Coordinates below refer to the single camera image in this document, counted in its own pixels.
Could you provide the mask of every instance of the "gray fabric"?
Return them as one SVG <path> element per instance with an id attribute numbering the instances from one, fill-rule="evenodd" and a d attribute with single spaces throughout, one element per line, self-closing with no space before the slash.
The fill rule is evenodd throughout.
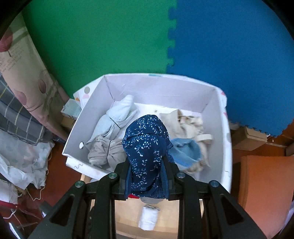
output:
<path id="1" fill-rule="evenodd" d="M 157 204 L 163 201 L 162 198 L 151 198 L 151 197 L 141 197 L 140 199 L 143 203 L 146 203 L 146 204 Z"/>
<path id="2" fill-rule="evenodd" d="M 32 145 L 48 142 L 52 138 L 52 133 L 14 96 L 2 75 L 0 75 L 0 129 Z"/>
<path id="3" fill-rule="evenodd" d="M 108 163 L 114 170 L 118 163 L 126 160 L 126 153 L 123 150 L 121 141 L 121 139 L 109 140 L 98 135 L 88 154 L 89 162 L 96 166 L 102 166 Z"/>

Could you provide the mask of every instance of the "white cardboard box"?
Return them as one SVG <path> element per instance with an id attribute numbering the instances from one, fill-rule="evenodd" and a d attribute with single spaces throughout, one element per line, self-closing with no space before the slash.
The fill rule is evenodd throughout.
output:
<path id="1" fill-rule="evenodd" d="M 114 101 L 130 94 L 140 108 L 146 106 L 131 122 L 146 113 L 158 115 L 161 109 L 165 112 L 181 109 L 193 115 L 200 114 L 204 133 L 213 135 L 213 142 L 208 148 L 211 167 L 204 168 L 198 180 L 217 180 L 230 191 L 232 145 L 225 109 L 227 99 L 221 89 L 193 78 L 168 74 L 108 74 L 94 82 L 97 86 L 82 109 L 63 150 L 63 155 L 68 157 L 67 166 L 98 180 L 108 173 L 92 166 L 88 161 L 88 149 L 80 149 L 79 145 L 90 139 L 98 120 Z M 158 111 L 146 112 L 147 108 Z"/>

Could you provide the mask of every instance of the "green foam mat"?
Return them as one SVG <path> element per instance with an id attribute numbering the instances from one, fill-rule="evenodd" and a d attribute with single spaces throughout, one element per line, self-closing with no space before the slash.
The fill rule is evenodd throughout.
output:
<path id="1" fill-rule="evenodd" d="M 166 73 L 176 0 L 33 0 L 23 15 L 48 70 L 72 97 L 107 73 Z"/>

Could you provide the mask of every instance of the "beige fabric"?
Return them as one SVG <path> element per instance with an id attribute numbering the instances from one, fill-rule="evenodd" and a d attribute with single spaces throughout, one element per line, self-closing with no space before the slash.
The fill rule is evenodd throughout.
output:
<path id="1" fill-rule="evenodd" d="M 209 166 L 206 144 L 210 144 L 213 137 L 210 134 L 203 134 L 204 128 L 201 117 L 184 116 L 179 109 L 169 114 L 159 114 L 159 116 L 171 140 L 175 138 L 194 139 L 198 143 L 202 159 L 190 167 L 187 172 L 199 172 L 203 169 L 203 166 Z"/>
<path id="2" fill-rule="evenodd" d="M 203 134 L 203 122 L 201 117 L 183 116 L 177 109 L 169 114 L 159 114 L 165 125 L 170 139 L 194 139 Z"/>
<path id="3" fill-rule="evenodd" d="M 126 160 L 126 153 L 121 144 L 122 139 L 109 140 L 98 135 L 93 143 L 88 159 L 92 165 L 109 164 L 114 170 L 118 163 Z"/>

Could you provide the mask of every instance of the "blue foam mat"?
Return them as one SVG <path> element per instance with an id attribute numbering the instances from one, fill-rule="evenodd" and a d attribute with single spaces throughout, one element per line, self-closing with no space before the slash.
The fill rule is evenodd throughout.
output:
<path id="1" fill-rule="evenodd" d="M 261 0 L 178 0 L 167 73 L 220 87 L 229 120 L 280 135 L 294 118 L 294 41 Z"/>

